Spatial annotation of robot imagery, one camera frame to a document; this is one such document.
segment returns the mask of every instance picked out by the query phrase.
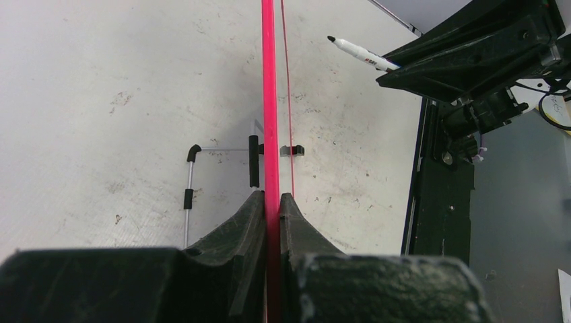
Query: pink tube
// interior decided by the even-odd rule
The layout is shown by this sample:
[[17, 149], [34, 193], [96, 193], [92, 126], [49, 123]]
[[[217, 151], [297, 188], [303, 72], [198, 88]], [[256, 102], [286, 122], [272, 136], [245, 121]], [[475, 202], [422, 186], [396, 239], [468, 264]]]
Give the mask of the pink tube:
[[262, 0], [265, 216], [267, 230], [267, 321], [281, 322], [279, 243], [279, 155], [275, 84], [273, 0]]

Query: bolt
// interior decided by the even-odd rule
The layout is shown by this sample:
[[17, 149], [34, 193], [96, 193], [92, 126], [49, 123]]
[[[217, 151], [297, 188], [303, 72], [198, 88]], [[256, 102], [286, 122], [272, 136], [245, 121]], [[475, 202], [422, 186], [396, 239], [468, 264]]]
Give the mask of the bolt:
[[452, 158], [452, 155], [449, 152], [446, 152], [442, 154], [442, 161], [449, 166], [452, 165], [454, 159]]

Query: black foam grip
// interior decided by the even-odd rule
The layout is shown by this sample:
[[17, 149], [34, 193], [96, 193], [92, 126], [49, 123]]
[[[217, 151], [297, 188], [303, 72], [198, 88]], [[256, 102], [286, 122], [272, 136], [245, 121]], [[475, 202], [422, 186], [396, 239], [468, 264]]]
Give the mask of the black foam grip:
[[192, 210], [193, 209], [193, 193], [195, 190], [192, 188], [187, 188], [184, 190], [184, 209], [185, 210]]
[[248, 137], [250, 152], [250, 187], [260, 187], [260, 146], [258, 136]]
[[201, 152], [202, 148], [198, 145], [194, 145], [189, 150], [189, 156], [187, 157], [187, 162], [195, 162], [196, 161], [196, 154]]

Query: marker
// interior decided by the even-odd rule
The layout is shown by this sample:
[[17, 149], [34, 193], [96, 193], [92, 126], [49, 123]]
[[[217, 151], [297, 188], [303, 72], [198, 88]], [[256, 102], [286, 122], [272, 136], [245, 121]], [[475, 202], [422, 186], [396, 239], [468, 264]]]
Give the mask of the marker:
[[337, 46], [337, 48], [343, 52], [346, 52], [347, 54], [355, 57], [360, 61], [364, 61], [365, 63], [372, 65], [374, 68], [380, 71], [385, 71], [388, 73], [394, 71], [395, 69], [401, 68], [400, 66], [390, 62], [382, 56], [379, 56], [370, 50], [366, 50], [365, 48], [350, 43], [344, 39], [335, 38], [332, 36], [327, 36], [327, 39], [329, 39], [333, 44], [335, 44], [335, 46]]

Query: white marker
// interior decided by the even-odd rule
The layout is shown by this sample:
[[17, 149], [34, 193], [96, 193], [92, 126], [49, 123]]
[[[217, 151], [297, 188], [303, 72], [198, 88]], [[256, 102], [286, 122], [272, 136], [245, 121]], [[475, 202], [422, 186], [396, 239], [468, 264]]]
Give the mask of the white marker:
[[372, 65], [374, 68], [378, 70], [385, 72], [392, 72], [395, 69], [400, 68], [400, 66], [390, 62], [389, 60], [383, 58], [382, 56], [379, 56], [374, 52], [366, 50], [365, 48], [350, 43], [344, 39], [335, 38], [332, 36], [327, 36], [327, 39], [329, 39], [333, 44], [335, 44], [335, 46], [337, 46], [337, 48], [339, 48], [343, 52], [346, 52], [347, 54], [355, 57], [360, 61], [364, 61], [365, 63]]

